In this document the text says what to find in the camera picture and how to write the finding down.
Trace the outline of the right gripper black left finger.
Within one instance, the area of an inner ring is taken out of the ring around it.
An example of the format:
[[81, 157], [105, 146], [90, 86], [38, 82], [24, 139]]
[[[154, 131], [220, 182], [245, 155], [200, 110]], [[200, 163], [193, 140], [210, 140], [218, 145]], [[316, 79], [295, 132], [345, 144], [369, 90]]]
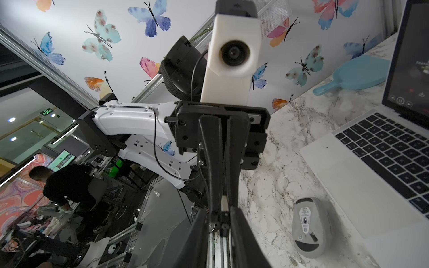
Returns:
[[191, 226], [189, 236], [177, 257], [174, 268], [205, 268], [208, 251], [207, 211], [200, 210]]

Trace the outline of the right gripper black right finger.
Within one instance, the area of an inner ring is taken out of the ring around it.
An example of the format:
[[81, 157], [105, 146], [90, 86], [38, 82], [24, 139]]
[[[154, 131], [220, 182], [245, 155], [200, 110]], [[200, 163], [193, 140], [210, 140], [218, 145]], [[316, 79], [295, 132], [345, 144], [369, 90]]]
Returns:
[[233, 260], [237, 268], [271, 268], [246, 220], [243, 211], [231, 207]]

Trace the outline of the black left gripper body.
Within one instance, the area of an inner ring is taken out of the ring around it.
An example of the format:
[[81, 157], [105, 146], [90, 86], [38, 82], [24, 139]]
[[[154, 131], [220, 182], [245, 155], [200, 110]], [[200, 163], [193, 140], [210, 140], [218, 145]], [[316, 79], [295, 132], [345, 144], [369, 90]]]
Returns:
[[254, 170], [259, 163], [259, 156], [267, 143], [267, 129], [270, 114], [260, 107], [221, 105], [199, 102], [178, 102], [171, 116], [165, 121], [172, 129], [179, 152], [200, 150], [198, 140], [198, 119], [203, 115], [216, 116], [221, 119], [223, 137], [223, 165], [226, 168], [227, 122], [232, 116], [249, 119], [250, 129], [245, 154], [241, 161], [241, 170]]

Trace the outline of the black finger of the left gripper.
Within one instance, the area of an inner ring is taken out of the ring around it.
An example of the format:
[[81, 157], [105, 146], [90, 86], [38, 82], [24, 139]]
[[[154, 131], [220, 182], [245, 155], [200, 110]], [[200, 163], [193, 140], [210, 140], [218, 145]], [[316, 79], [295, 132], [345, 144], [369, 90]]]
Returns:
[[241, 161], [245, 154], [250, 122], [248, 118], [232, 116], [227, 122], [226, 193], [229, 205], [238, 206]]
[[199, 159], [204, 162], [200, 173], [207, 184], [207, 201], [211, 214], [221, 214], [223, 180], [223, 137], [221, 119], [203, 115], [198, 119]]

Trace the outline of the grey wireless mouse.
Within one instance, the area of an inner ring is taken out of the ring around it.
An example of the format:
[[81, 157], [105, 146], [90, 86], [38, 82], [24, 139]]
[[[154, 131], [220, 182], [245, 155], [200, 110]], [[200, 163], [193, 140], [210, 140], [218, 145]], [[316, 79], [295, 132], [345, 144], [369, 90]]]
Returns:
[[305, 258], [319, 258], [329, 249], [332, 241], [330, 218], [318, 198], [301, 198], [295, 202], [292, 236], [297, 251]]

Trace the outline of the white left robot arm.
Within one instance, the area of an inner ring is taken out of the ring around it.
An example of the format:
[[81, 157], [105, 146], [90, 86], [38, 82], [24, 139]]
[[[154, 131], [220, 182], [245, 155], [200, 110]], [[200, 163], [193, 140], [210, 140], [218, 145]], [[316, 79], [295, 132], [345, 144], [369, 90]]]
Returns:
[[192, 92], [152, 105], [108, 94], [78, 119], [97, 153], [146, 166], [212, 216], [223, 198], [238, 206], [240, 172], [257, 167], [269, 121], [265, 108], [204, 103]]

